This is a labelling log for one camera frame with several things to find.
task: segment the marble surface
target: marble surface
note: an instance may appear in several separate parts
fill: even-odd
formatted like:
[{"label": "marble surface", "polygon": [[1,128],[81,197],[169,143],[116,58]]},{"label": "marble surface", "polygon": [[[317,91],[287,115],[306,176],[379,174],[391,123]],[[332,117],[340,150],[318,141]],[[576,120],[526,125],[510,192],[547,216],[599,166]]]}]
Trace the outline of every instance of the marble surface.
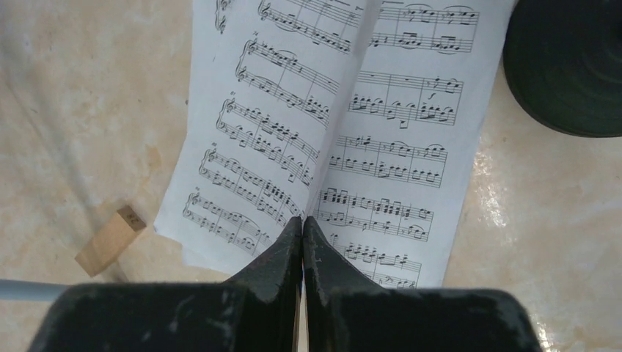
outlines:
[{"label": "marble surface", "polygon": [[[191,0],[0,0],[0,278],[226,278],[184,267],[151,227],[94,279],[73,259],[121,205],[157,214],[191,21]],[[622,139],[539,125],[501,70],[487,115],[445,286],[514,294],[545,351],[622,351]],[[25,351],[48,305],[0,301],[0,350]]]}]

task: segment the open music book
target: open music book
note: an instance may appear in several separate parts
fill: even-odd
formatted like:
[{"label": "open music book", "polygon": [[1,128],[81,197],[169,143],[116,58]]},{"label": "open music book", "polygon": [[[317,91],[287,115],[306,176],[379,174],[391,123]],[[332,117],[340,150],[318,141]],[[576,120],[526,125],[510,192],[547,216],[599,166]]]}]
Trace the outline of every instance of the open music book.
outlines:
[{"label": "open music book", "polygon": [[195,0],[155,220],[233,274],[292,216],[385,287],[440,286],[513,0]]}]

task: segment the music book page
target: music book page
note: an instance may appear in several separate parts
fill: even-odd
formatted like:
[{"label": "music book page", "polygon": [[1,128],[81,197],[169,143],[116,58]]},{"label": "music book page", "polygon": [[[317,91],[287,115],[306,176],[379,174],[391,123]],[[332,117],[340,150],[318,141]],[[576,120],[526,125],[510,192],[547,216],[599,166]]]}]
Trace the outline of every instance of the music book page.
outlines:
[{"label": "music book page", "polygon": [[[186,264],[233,274],[270,245],[289,217],[314,216],[331,245],[374,282],[440,286],[513,1],[383,1],[373,14],[364,10],[368,4],[347,1],[262,1],[257,26],[272,32],[265,40],[261,32],[251,36],[245,45],[253,49],[236,53],[230,43],[248,31],[235,27],[236,18],[252,11],[249,1],[235,0],[222,34],[212,26],[218,35],[203,36],[219,48],[203,64],[194,56],[201,40],[196,3],[192,78],[197,66],[209,68],[205,92],[191,93],[190,105],[202,105],[189,109],[189,135],[158,233],[183,243]],[[362,64],[353,49],[343,49],[357,40],[365,42]],[[222,65],[232,60],[232,85],[247,90],[224,88],[230,78],[219,83]],[[319,118],[299,108],[310,104],[315,113],[330,112]],[[262,119],[270,122],[259,125]],[[197,170],[204,180],[192,183],[186,175]]]}]

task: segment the black round disc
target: black round disc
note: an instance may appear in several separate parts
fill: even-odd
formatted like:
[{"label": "black round disc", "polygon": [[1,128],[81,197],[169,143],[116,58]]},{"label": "black round disc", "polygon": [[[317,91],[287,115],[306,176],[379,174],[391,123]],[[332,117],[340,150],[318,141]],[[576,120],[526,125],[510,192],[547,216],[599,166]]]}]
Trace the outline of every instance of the black round disc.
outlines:
[{"label": "black round disc", "polygon": [[622,136],[622,0],[521,0],[503,51],[534,119],[575,136]]}]

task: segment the wooden block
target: wooden block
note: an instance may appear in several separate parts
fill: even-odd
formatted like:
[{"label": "wooden block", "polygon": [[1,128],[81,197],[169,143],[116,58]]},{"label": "wooden block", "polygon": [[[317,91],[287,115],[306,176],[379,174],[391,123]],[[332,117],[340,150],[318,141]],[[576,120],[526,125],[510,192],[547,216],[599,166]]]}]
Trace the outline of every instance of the wooden block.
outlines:
[{"label": "wooden block", "polygon": [[91,277],[108,268],[147,225],[128,205],[117,210],[108,223],[76,255]]}]

